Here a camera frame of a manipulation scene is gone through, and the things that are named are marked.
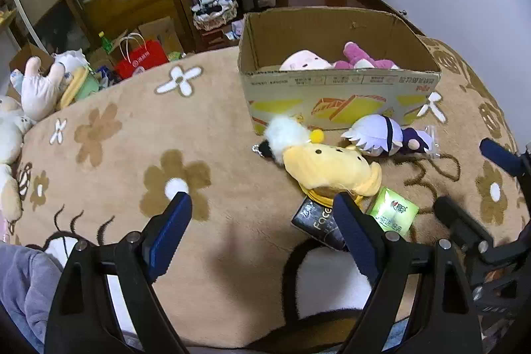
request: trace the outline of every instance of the gray fabric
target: gray fabric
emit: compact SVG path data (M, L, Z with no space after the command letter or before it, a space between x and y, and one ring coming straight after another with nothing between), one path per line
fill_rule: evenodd
M44 252L0 242L0 301L21 333L41 353L60 276L60 270Z

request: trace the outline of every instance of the yellow pom-pom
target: yellow pom-pom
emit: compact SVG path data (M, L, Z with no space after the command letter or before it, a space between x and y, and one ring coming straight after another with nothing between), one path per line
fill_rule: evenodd
M325 133L320 129L314 129L310 132L310 141L314 144L322 143L325 139Z

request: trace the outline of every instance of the plastic bottle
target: plastic bottle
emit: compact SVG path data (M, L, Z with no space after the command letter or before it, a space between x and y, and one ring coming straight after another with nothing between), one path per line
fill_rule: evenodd
M101 31L99 34L99 37L102 39L102 48L105 50L105 53L109 54L113 50L113 44L109 39L105 36L103 31Z

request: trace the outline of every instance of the bed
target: bed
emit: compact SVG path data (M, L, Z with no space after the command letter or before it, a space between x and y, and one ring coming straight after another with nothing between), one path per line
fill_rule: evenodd
M383 184L420 206L408 240L448 235L431 210L447 194L497 243L516 239L528 221L524 199L478 149L490 137L516 151L503 112L459 54L422 41L443 74L413 125L436 126L441 158L382 162ZM251 150L260 138L237 57L227 48L153 68L33 127L18 165L28 187L11 239L64 263L78 239L117 242L185 190L193 219L154 285L177 333L188 345L317 352L345 339L371 286L348 253L290 226L303 195ZM340 134L327 131L325 142L345 145ZM408 316L415 284L411 277L397 319ZM121 328L134 332L125 305L115 307Z

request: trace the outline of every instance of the red bag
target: red bag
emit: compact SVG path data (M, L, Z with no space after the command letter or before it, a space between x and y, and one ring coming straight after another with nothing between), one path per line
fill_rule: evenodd
M134 35L138 35L144 42L144 47L140 46L129 53L128 41L130 39L136 40ZM127 53L127 59L125 58L124 51L121 48L121 42L125 40L125 52ZM168 58L164 53L163 47L158 41L145 39L142 35L137 33L131 33L120 40L121 55L124 56L124 60L120 61L116 65L115 70L122 78L129 78L133 75L144 72L147 69L157 67L163 63L168 63Z

